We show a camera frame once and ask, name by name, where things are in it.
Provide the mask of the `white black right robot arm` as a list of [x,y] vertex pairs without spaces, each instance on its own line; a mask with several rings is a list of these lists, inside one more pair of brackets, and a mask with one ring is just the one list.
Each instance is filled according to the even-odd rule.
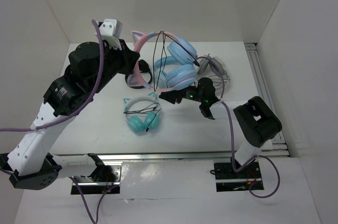
[[[248,173],[249,164],[258,158],[260,148],[282,130],[280,120],[261,97],[254,96],[230,109],[216,96],[216,89],[210,78],[201,78],[197,86],[162,92],[159,97],[172,104],[179,104],[183,99],[199,102],[200,112],[205,118],[229,121],[232,162],[230,171],[237,178]],[[246,139],[237,151],[234,144],[233,118],[237,120]]]

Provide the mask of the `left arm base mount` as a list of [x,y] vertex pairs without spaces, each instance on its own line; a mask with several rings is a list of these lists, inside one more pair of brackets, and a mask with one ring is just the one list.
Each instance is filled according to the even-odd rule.
[[122,162],[106,162],[105,166],[103,171],[94,175],[74,177],[84,195],[120,194]]

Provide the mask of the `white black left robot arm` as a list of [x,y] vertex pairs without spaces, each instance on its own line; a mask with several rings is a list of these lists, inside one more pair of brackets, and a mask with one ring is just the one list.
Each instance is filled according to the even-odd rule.
[[85,42],[69,53],[64,74],[54,80],[30,128],[10,153],[1,154],[1,168],[10,173],[16,189],[42,190],[56,179],[83,176],[92,181],[111,179],[112,169],[97,154],[75,156],[50,154],[64,129],[118,73],[129,75],[140,54],[124,40],[120,48],[108,41]]

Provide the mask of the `pink blue cat-ear headphones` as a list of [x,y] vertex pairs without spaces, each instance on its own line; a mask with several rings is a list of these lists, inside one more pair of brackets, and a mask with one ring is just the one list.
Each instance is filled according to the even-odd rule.
[[146,89],[157,92],[169,92],[173,90],[181,90],[192,85],[196,80],[196,69],[198,66],[197,51],[187,41],[178,38],[174,34],[166,31],[150,32],[145,34],[140,31],[132,31],[132,38],[134,44],[134,51],[140,52],[144,44],[154,37],[159,35],[169,38],[172,42],[167,46],[166,50],[169,52],[169,57],[173,57],[176,62],[172,65],[166,66],[164,71],[168,73],[167,83],[168,88],[156,88],[154,84],[154,65],[153,65],[153,81],[148,84],[139,70],[138,62],[134,67],[134,74],[137,81]]

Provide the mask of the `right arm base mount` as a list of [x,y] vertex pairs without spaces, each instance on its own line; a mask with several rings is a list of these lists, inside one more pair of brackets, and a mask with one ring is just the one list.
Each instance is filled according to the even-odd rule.
[[210,173],[215,177],[217,192],[247,191],[251,185],[252,190],[264,189],[258,162],[240,172],[235,172],[231,163],[214,163]]

